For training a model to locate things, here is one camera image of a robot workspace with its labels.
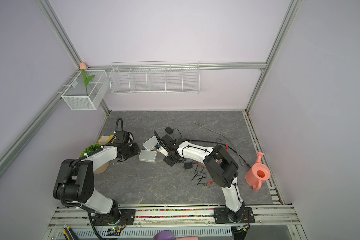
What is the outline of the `black power adapter with cable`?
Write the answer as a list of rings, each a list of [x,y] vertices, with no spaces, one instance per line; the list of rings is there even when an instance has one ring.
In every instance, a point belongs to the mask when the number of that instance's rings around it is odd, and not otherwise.
[[[197,181],[197,185],[202,185],[204,187],[208,187],[210,186],[214,181],[206,183],[204,182],[204,180],[208,177],[207,175],[207,171],[206,171],[206,167],[197,162],[197,161],[190,161],[190,162],[184,162],[183,164],[183,169],[184,170],[191,170],[193,168],[194,169],[194,175],[191,179],[191,181]]]

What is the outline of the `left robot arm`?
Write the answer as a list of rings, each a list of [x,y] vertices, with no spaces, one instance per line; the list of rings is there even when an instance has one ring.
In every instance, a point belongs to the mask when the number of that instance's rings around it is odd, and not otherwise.
[[[140,148],[133,134],[124,130],[123,120],[118,118],[114,134],[104,145],[84,153],[78,159],[62,162],[53,197],[66,208],[87,211],[95,226],[131,225],[134,213],[131,210],[119,210],[117,201],[95,189],[95,171],[110,161],[121,163],[139,153]]]

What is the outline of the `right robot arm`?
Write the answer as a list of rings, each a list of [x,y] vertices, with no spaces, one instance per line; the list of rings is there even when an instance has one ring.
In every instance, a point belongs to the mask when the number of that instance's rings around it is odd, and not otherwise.
[[[221,145],[203,147],[187,140],[175,141],[169,135],[157,139],[157,150],[162,153],[165,162],[173,166],[181,159],[193,160],[203,164],[218,186],[222,188],[225,197],[225,217],[218,217],[219,221],[228,223],[250,222],[251,213],[241,198],[238,188],[238,164]]]

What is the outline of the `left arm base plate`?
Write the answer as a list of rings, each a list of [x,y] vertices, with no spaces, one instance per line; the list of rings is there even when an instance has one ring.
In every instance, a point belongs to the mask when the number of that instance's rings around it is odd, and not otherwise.
[[[114,214],[95,214],[92,217],[95,226],[130,226],[134,224],[136,209],[121,209]]]

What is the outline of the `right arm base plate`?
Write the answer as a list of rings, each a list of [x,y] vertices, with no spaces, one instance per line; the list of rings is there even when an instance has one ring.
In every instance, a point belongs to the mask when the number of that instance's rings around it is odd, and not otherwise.
[[[227,207],[214,208],[214,219],[216,224],[253,224],[255,223],[252,208],[242,206],[237,212]]]

